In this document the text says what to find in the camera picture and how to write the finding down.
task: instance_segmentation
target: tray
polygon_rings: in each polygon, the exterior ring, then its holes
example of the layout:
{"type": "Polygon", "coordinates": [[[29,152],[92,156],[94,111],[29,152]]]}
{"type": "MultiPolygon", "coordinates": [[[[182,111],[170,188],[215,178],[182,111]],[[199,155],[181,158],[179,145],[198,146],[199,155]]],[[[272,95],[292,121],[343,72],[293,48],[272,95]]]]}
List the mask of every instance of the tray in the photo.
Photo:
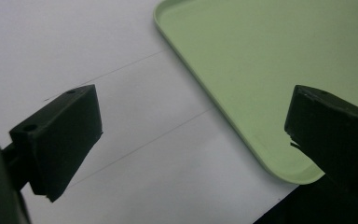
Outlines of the tray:
{"type": "Polygon", "coordinates": [[[296,84],[358,105],[358,1],[167,0],[154,16],[265,169],[296,184],[324,174],[283,125],[296,84]]]}

